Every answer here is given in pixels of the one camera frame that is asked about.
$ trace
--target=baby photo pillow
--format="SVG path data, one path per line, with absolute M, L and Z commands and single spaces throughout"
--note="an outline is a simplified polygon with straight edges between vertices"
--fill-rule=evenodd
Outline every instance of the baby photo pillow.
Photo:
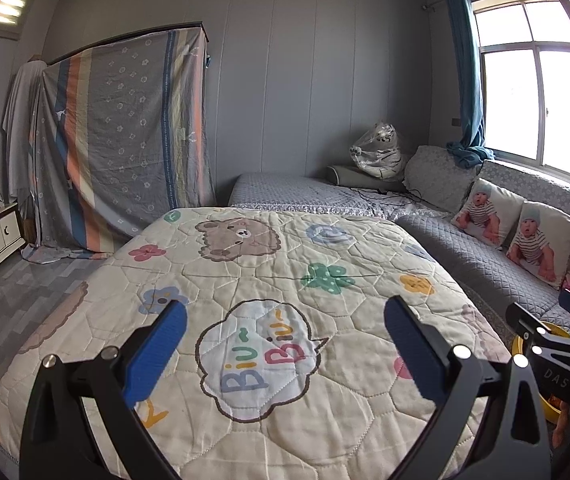
M 524 202 L 520 195 L 478 178 L 451 222 L 468 235 L 500 247 L 518 221 Z
M 570 216 L 538 202 L 523 204 L 507 257 L 559 288 L 570 256 Z

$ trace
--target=stuffed toy in plastic bag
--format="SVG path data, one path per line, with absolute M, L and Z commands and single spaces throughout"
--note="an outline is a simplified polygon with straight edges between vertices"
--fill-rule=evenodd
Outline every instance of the stuffed toy in plastic bag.
M 384 180 L 402 178 L 409 159 L 401 153 L 396 129 L 386 123 L 376 124 L 360 137 L 350 147 L 350 154 L 362 171 Z

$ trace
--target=green polka dot flower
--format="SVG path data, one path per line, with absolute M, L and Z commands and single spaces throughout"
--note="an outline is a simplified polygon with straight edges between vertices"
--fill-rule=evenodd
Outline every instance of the green polka dot flower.
M 330 294 L 340 294 L 341 287 L 350 286 L 356 283 L 352 278 L 345 277 L 347 270 L 345 267 L 323 264 L 309 264 L 307 266 L 309 274 L 301 280 L 305 286 L 313 288 L 320 287 Z

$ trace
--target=bed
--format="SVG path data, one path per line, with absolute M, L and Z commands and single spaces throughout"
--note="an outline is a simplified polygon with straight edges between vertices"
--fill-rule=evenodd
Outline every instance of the bed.
M 184 480 L 386 480 L 434 411 L 383 325 L 401 294 L 450 343 L 509 353 L 456 282 L 379 218 L 238 208 L 173 210 L 128 242 L 34 332 L 0 382 L 0 449 L 19 460 L 41 360 L 93 358 L 170 300 L 188 328 L 136 411 Z M 478 399 L 447 468 L 478 430 Z M 126 472 L 95 405 L 110 470 Z
M 445 217 L 448 212 L 409 193 L 334 186 L 323 180 L 276 173 L 238 177 L 230 207 L 268 211 L 369 216 L 395 221 L 408 214 Z

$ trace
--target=small window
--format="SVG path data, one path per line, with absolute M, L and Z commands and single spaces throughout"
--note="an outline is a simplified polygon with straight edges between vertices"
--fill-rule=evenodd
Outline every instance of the small window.
M 30 0 L 0 0 L 0 36 L 17 40 Z
M 486 145 L 570 177 L 570 19 L 558 0 L 474 3 Z

